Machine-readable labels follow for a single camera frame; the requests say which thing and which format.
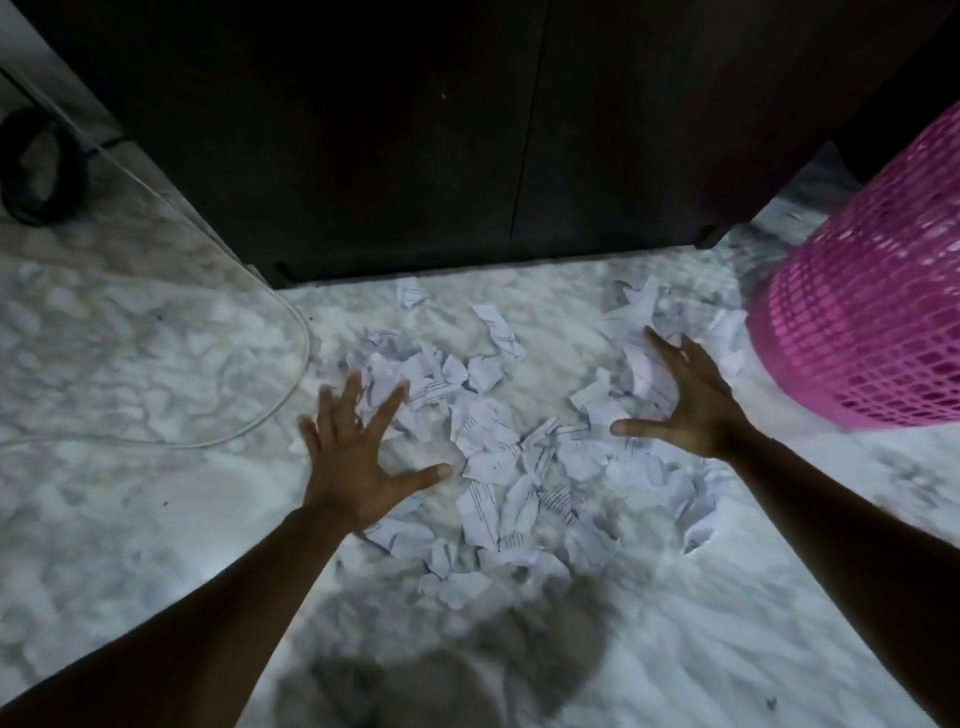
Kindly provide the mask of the person's left hand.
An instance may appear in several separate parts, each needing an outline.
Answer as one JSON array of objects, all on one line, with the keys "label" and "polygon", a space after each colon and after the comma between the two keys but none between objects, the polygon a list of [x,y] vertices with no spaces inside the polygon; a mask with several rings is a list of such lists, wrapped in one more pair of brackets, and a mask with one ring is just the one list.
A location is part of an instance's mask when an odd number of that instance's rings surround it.
[{"label": "person's left hand", "polygon": [[321,444],[318,463],[312,466],[301,505],[291,520],[333,537],[373,526],[408,496],[397,496],[394,476],[379,463],[380,447],[409,393],[409,382],[398,383],[357,435],[336,435],[336,392],[324,384],[318,391],[314,420]]}]

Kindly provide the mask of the person's right hand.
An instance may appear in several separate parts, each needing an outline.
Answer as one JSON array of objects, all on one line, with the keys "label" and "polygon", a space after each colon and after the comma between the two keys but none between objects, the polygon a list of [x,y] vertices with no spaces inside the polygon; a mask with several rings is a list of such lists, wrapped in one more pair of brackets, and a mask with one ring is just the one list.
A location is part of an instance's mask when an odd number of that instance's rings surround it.
[{"label": "person's right hand", "polygon": [[708,352],[687,334],[669,343],[651,325],[644,328],[678,391],[669,422],[669,437],[656,439],[692,455],[727,459],[738,437],[754,430],[734,398],[731,386]]}]

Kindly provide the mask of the person's right forearm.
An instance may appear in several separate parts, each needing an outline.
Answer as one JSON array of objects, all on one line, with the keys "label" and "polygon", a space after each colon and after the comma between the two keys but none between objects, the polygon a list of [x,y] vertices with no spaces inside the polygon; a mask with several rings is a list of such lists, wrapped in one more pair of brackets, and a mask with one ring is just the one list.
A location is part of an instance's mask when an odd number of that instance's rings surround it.
[{"label": "person's right forearm", "polygon": [[752,426],[720,454],[888,673],[940,728],[960,728],[960,549]]}]

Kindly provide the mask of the person's left forearm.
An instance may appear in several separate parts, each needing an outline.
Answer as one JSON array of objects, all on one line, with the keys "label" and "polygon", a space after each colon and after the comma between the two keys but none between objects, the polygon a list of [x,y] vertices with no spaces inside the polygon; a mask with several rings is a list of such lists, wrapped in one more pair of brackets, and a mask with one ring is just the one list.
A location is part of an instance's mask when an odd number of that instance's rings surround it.
[{"label": "person's left forearm", "polygon": [[357,528],[329,503],[294,510],[214,579],[0,708],[0,728],[235,728]]}]

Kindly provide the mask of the pile of torn paper pieces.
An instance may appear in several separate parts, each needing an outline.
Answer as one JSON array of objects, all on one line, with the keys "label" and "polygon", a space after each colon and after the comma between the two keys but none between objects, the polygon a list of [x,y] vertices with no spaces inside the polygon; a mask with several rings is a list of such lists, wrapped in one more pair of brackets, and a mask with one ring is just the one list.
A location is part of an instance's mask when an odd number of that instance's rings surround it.
[{"label": "pile of torn paper pieces", "polygon": [[405,314],[398,326],[354,327],[319,347],[306,373],[361,373],[361,425],[398,383],[410,383],[383,442],[414,458],[445,437],[456,450],[457,491],[438,506],[414,493],[345,538],[316,594],[391,566],[414,571],[419,591],[450,609],[490,597],[508,578],[529,599],[573,576],[627,578],[641,566],[651,567],[656,584],[678,583],[691,601],[736,585],[704,550],[724,525],[718,505],[732,471],[668,443],[618,438],[608,426],[632,415],[661,419],[676,405],[668,372],[647,352],[645,326],[674,342],[680,332],[702,334],[722,373],[735,375],[742,297],[731,281],[700,293],[641,273],[619,285],[626,303],[604,313],[598,328],[618,363],[595,368],[569,394],[554,392],[549,368],[522,352],[490,301],[471,308],[490,352],[459,355]]}]

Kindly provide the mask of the pink plastic mesh basket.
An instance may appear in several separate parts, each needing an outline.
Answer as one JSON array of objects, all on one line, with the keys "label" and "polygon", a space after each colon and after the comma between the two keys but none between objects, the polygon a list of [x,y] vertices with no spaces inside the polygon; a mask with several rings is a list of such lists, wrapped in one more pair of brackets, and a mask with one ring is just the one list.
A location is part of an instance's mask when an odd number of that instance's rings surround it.
[{"label": "pink plastic mesh basket", "polygon": [[960,423],[960,101],[789,254],[746,327],[778,388],[835,426]]}]

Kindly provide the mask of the dark wooden cabinet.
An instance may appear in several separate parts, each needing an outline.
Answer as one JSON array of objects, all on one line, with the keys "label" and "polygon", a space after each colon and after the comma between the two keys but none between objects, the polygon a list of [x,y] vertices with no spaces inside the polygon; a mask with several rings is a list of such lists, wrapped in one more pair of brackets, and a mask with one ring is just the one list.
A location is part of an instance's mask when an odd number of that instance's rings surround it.
[{"label": "dark wooden cabinet", "polygon": [[10,0],[277,284],[752,220],[957,0]]}]

